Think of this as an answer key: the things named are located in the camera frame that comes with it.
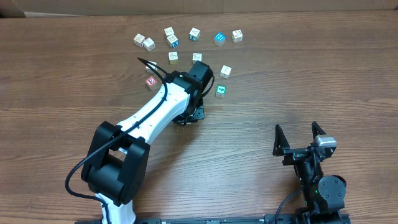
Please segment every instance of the wooden table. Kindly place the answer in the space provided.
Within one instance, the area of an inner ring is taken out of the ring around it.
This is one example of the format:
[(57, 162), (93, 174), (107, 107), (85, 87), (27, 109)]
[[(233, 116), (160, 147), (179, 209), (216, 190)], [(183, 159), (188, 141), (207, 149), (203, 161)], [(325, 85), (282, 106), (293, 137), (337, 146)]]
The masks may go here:
[[(205, 98), (206, 118), (169, 124), (153, 143), (134, 202), (141, 217), (261, 216), (299, 187), (272, 156), (280, 124), (292, 147), (311, 122), (338, 140), (325, 175), (347, 183), (353, 223), (398, 218), (398, 12), (296, 12), (0, 20), (0, 223), (73, 223), (101, 216), (98, 202), (68, 195), (69, 170), (96, 127), (134, 114), (155, 91), (136, 58), (188, 71), (192, 53), (227, 86)], [(170, 49), (172, 26), (180, 46)], [(198, 42), (188, 39), (192, 27)], [(242, 42), (231, 32), (241, 29)], [(213, 43), (226, 35), (222, 47)], [(151, 37), (151, 52), (132, 41)], [(169, 65), (176, 50), (179, 63)], [(232, 67), (229, 79), (219, 76)], [(72, 189), (90, 194), (80, 180)], [(295, 198), (282, 213), (302, 207)]]

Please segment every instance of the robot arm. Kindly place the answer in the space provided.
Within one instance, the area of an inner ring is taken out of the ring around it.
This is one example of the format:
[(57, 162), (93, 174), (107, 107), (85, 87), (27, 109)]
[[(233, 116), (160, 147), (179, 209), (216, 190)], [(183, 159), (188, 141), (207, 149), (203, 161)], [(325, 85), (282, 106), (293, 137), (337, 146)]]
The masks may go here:
[[(112, 224), (133, 224), (136, 216), (132, 211), (132, 200), (144, 180), (150, 144), (171, 121), (194, 123), (204, 118), (203, 90), (214, 76), (208, 65), (196, 62), (187, 72), (168, 73), (165, 87), (145, 106), (130, 118), (112, 125), (104, 121), (96, 130), (88, 155), (96, 152), (83, 166), (81, 179), (89, 189), (108, 204), (108, 216)], [(137, 128), (125, 134), (134, 124), (165, 101)], [(109, 148), (97, 151), (110, 140), (119, 140)], [(124, 161), (109, 154), (109, 150), (120, 150), (126, 154)], [(108, 223), (103, 206), (103, 219), (97, 223)]]

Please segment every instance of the dice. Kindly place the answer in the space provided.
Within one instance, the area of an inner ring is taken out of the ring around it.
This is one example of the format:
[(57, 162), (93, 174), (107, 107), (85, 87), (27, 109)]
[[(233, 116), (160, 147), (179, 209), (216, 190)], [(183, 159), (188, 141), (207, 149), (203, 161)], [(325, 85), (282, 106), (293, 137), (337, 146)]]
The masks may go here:
[(169, 28), (164, 29), (164, 32), (166, 33), (166, 37), (174, 34), (173, 27), (169, 27)]
[(218, 33), (217, 35), (214, 36), (214, 43), (221, 47), (223, 45), (223, 43), (225, 42), (225, 36), (222, 33)]
[(196, 61), (201, 62), (201, 54), (200, 53), (193, 53), (192, 64), (195, 64)]
[(241, 30), (232, 31), (232, 40), (234, 43), (240, 42), (243, 40), (243, 34)]
[(150, 90), (154, 90), (157, 87), (157, 81), (153, 76), (147, 78), (145, 80), (145, 83), (147, 84)]
[(144, 40), (145, 40), (145, 37), (143, 35), (137, 34), (136, 37), (134, 38), (134, 43), (138, 47), (142, 47), (144, 45)]
[(151, 38), (148, 38), (144, 41), (144, 47), (150, 52), (155, 48), (155, 42)]
[(169, 43), (171, 48), (174, 48), (174, 47), (178, 46), (178, 39), (174, 34), (172, 34), (167, 37), (167, 43)]
[[(153, 65), (149, 65), (149, 66), (151, 66), (155, 71), (157, 71), (157, 67), (155, 67), (155, 66), (153, 66)], [(147, 70), (147, 72), (153, 73), (153, 74), (154, 74), (154, 72), (153, 72), (148, 66), (146, 66), (146, 70)]]
[(223, 68), (221, 69), (221, 72), (220, 72), (220, 76), (224, 77), (224, 78), (229, 78), (229, 74), (231, 73), (231, 70), (232, 70), (232, 68), (230, 68), (226, 65), (223, 65)]
[(222, 85), (218, 85), (216, 89), (216, 96), (220, 98), (224, 98), (226, 93), (226, 87)]
[(178, 54), (177, 54), (177, 52), (169, 52), (169, 61), (170, 61), (171, 65), (173, 65), (175, 63), (178, 63)]
[(200, 30), (196, 28), (192, 28), (191, 32), (189, 32), (189, 39), (193, 41), (198, 41), (199, 36), (200, 36)]

